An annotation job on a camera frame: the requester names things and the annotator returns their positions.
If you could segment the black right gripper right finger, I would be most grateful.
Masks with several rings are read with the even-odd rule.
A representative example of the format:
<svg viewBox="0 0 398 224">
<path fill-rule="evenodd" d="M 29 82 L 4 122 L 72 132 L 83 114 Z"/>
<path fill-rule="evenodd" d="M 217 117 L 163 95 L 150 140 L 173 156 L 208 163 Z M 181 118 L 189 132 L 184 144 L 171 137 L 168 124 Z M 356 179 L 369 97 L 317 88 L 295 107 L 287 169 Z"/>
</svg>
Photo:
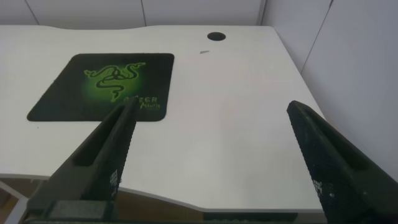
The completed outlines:
<svg viewBox="0 0 398 224">
<path fill-rule="evenodd" d="M 397 182 L 311 107 L 287 107 L 328 223 L 397 223 Z"/>
</svg>

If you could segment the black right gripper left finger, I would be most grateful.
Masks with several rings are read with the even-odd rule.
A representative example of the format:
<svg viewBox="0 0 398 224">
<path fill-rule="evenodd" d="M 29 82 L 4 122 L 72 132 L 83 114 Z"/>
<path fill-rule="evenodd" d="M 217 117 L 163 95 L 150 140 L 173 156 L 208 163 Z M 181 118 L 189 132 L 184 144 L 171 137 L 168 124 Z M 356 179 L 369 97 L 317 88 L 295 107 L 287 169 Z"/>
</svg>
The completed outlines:
<svg viewBox="0 0 398 224">
<path fill-rule="evenodd" d="M 29 206 L 48 206 L 59 200 L 114 200 L 136 126 L 139 100 L 115 107 L 47 183 Z"/>
</svg>

